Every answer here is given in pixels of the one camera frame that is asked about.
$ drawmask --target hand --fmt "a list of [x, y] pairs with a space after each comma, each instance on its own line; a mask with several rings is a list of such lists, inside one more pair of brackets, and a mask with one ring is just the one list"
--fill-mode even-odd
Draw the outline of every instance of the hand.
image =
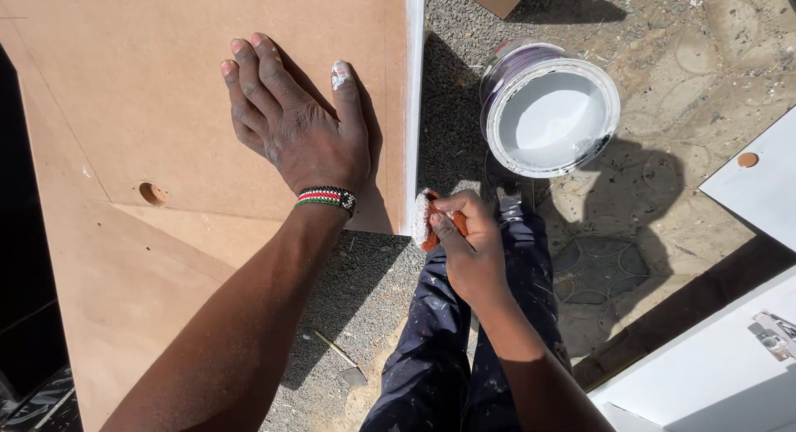
[[221, 74], [238, 141], [276, 166], [296, 195], [325, 185], [357, 194], [370, 173], [370, 152], [349, 64], [332, 67], [338, 121], [285, 71], [265, 34], [254, 33], [251, 44], [234, 39], [231, 47], [235, 61], [222, 61]]
[[513, 300], [505, 280], [500, 230], [478, 194], [465, 190], [433, 203], [440, 210], [461, 211], [466, 217], [466, 238], [447, 216], [433, 214], [429, 219], [445, 248], [448, 281], [456, 294], [476, 313], [479, 307]]

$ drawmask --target paint bucket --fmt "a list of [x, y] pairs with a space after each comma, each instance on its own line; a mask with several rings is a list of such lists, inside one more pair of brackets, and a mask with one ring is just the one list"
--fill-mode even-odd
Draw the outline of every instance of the paint bucket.
[[510, 39], [486, 62], [481, 131], [511, 172], [548, 178], [596, 157], [619, 121], [616, 85], [558, 46]]

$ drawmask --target forearm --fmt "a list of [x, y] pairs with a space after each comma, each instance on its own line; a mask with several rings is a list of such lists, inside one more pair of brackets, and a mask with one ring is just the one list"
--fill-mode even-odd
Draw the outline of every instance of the forearm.
[[227, 280], [133, 387], [105, 430], [256, 430], [296, 327], [348, 214], [293, 210], [273, 239]]
[[508, 289], [477, 314], [509, 380], [524, 430], [613, 430], [552, 356]]

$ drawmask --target kenyan flag bracelet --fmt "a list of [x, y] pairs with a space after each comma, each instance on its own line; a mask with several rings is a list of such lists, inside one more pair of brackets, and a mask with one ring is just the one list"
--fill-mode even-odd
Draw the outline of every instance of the kenyan flag bracelet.
[[305, 203], [325, 203], [344, 208], [349, 213], [349, 218], [353, 218], [353, 207], [357, 205], [357, 198], [342, 188], [312, 187], [302, 191], [298, 196], [293, 208]]

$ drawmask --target trousers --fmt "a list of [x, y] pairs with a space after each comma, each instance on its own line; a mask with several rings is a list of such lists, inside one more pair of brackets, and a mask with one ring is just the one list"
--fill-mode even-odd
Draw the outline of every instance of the trousers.
[[[557, 326], [552, 262], [544, 221], [516, 202], [498, 219], [506, 279], [542, 340], [571, 371]], [[479, 327], [472, 371], [467, 360], [471, 309], [447, 280], [442, 246], [426, 256], [403, 333], [381, 376], [381, 396], [363, 432], [519, 430], [509, 383]]]

